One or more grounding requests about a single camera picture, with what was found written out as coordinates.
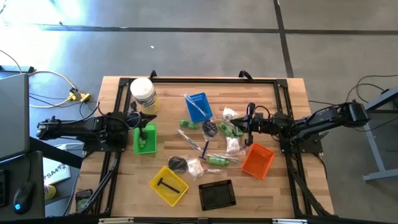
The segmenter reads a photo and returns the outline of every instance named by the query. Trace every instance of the concrete floor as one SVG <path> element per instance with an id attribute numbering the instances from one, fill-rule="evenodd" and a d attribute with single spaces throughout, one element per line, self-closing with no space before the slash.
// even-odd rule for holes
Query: concrete floor
<path id="1" fill-rule="evenodd" d="M 245 69 L 254 77 L 287 76 L 279 34 L 55 32 L 16 26 L 17 22 L 62 21 L 81 26 L 277 29 L 272 0 L 63 0 L 55 1 L 56 7 L 44 0 L 29 2 L 10 1 L 0 16 L 0 20 L 14 24 L 0 27 L 0 49 L 20 64 L 66 75 L 81 91 L 95 98 L 105 75 L 148 76 L 156 70 L 160 76 L 235 77 Z M 279 2 L 286 29 L 398 29 L 395 1 Z M 30 16 L 21 16 L 24 11 L 31 12 Z M 287 45 L 294 77 L 305 79 L 310 100 L 340 103 L 361 77 L 398 73 L 396 35 L 287 35 Z M 0 55 L 0 63 L 12 62 Z M 398 78 L 370 78 L 366 82 L 392 88 L 397 86 Z M 52 75 L 30 80 L 31 93 L 63 97 L 68 89 L 67 83 Z M 361 94 L 371 100 L 380 92 L 362 86 Z M 313 111 L 321 107 L 311 104 Z M 80 117 L 78 106 L 31 108 L 31 136 L 37 122 L 53 114 L 62 119 Z M 365 134 L 336 128 L 322 144 L 336 214 L 396 222 L 398 178 L 369 184 L 362 180 L 362 175 L 377 171 Z M 59 202 L 56 207 L 65 203 Z M 54 210 L 57 209 L 49 209 L 48 213 L 57 214 Z"/>

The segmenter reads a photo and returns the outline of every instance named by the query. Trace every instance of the white bottle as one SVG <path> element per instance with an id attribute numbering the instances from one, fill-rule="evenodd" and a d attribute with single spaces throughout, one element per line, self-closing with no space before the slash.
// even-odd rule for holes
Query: white bottle
<path id="1" fill-rule="evenodd" d="M 154 84 L 148 78 L 137 78 L 130 86 L 131 94 L 145 114 L 156 114 L 160 108 Z"/>

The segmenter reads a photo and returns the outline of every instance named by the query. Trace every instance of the orange basket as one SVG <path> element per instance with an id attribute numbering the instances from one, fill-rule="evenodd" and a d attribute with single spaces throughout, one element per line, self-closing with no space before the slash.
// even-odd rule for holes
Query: orange basket
<path id="1" fill-rule="evenodd" d="M 246 157 L 242 170 L 253 175 L 259 180 L 266 178 L 268 168 L 274 159 L 274 152 L 266 149 L 262 145 L 253 143 L 250 152 Z"/>

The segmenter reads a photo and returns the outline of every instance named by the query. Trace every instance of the wooden tabletop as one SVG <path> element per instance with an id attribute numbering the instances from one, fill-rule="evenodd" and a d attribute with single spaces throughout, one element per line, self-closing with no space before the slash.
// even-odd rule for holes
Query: wooden tabletop
<path id="1" fill-rule="evenodd" d="M 103 79 L 98 100 L 101 102 L 100 107 L 104 113 L 113 111 L 119 79 L 120 77 L 104 77 Z M 287 82 L 294 118 L 308 116 L 310 107 L 303 79 L 288 78 Z M 129 133 L 129 143 L 121 157 L 112 216 L 221 218 L 287 218 L 294 216 L 285 157 L 280 153 L 279 143 L 267 134 L 254 134 L 254 142 L 275 152 L 275 158 L 263 181 L 241 170 L 244 160 L 244 156 L 241 156 L 238 163 L 231 163 L 222 174 L 205 174 L 196 180 L 193 180 L 188 172 L 179 174 L 178 176 L 189 185 L 189 189 L 174 207 L 167 204 L 149 186 L 149 182 L 156 173 L 163 166 L 167 166 L 169 157 L 198 157 L 198 153 L 177 134 L 180 119 L 190 119 L 187 105 L 182 96 L 185 92 L 190 95 L 205 92 L 213 115 L 217 121 L 221 121 L 222 112 L 226 106 L 244 115 L 250 102 L 265 106 L 271 113 L 275 113 L 276 102 L 272 85 L 249 83 L 155 83 L 154 85 L 161 102 L 157 117 L 151 122 L 157 125 L 157 152 L 155 154 L 133 154 L 132 132 Z M 184 129 L 184 131 L 203 148 L 205 141 L 201 129 Z M 210 142 L 208 152 L 219 154 L 226 152 L 226 136 L 223 133 L 220 132 Z M 103 157 L 103 152 L 95 152 L 84 160 L 76 191 L 97 188 Z M 325 171 L 321 162 L 312 154 L 303 154 L 302 159 L 308 188 L 324 208 L 333 213 Z M 236 205 L 203 212 L 198 196 L 198 185 L 226 179 L 232 180 Z M 106 205 L 108 187 L 104 192 L 103 209 Z M 302 193 L 300 190 L 297 193 L 300 208 L 304 211 Z M 75 211 L 75 202 L 72 203 L 71 211 Z"/>

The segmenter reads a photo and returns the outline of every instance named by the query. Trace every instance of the yellow tray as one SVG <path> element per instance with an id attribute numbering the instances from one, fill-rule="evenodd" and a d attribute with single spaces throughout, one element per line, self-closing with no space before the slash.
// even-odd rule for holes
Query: yellow tray
<path id="1" fill-rule="evenodd" d="M 164 184 L 158 185 L 161 178 L 163 178 L 162 182 L 173 187 L 175 190 L 178 190 L 179 193 L 171 190 Z M 189 188 L 181 178 L 166 166 L 156 174 L 156 176 L 149 182 L 149 185 L 171 206 L 174 206 Z"/>

